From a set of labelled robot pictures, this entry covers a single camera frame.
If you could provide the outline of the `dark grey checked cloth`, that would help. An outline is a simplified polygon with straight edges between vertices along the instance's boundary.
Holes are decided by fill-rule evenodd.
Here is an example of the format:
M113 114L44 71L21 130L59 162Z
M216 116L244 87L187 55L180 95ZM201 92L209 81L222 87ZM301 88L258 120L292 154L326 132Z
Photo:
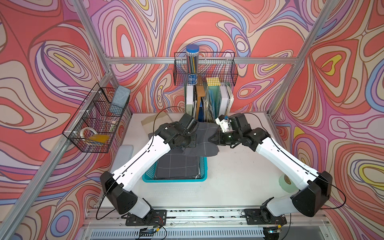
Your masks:
M173 149L157 161L155 180L192 180L201 177L200 158L187 157Z
M213 157L219 153L216 144L211 143L209 138L216 134L218 125L214 123L200 122L194 129L196 133L196 146L194 148L184 148L183 155L187 157Z

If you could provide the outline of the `dark grey checked cloth front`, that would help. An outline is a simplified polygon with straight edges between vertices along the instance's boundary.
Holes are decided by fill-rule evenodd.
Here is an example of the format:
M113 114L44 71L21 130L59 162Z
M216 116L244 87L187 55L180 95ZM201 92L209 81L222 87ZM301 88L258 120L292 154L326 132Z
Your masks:
M187 157L173 149L157 161L155 180L192 180L201 177L200 158Z

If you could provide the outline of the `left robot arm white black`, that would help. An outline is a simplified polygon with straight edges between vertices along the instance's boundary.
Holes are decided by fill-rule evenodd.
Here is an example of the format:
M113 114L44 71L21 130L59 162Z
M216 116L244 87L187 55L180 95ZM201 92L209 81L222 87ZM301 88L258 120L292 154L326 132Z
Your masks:
M153 131L149 142L122 167L104 172L101 177L103 198L107 198L120 215L127 213L145 219L152 206L132 192L142 175L172 149L194 148L198 121L184 114L179 121L165 123Z

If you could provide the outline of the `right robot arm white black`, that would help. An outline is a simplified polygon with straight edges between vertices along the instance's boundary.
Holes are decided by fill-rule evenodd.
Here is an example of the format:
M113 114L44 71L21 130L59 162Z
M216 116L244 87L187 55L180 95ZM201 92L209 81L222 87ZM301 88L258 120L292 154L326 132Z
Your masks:
M264 126L253 129L242 113L221 115L215 122L218 128L209 142L232 149L238 145L250 148L271 162L297 187L294 194L281 198L271 197L261 205L260 214L265 222L292 213L314 217L330 199L333 177L326 171L320 173L298 160L281 147Z

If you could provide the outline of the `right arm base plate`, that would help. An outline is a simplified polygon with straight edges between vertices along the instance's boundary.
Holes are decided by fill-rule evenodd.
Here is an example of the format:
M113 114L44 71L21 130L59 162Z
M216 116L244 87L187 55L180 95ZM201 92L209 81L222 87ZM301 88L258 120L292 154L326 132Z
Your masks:
M265 209L244 209L241 211L248 225L273 225L284 226L287 224L286 217L275 217Z

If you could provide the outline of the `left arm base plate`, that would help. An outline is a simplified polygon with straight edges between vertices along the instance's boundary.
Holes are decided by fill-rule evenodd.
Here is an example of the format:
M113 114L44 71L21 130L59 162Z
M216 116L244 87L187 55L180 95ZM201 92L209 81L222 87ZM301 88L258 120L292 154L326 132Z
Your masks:
M126 220L126 226L128 227L163 226L167 220L167 210L150 210L143 218L127 213L122 215L121 218Z

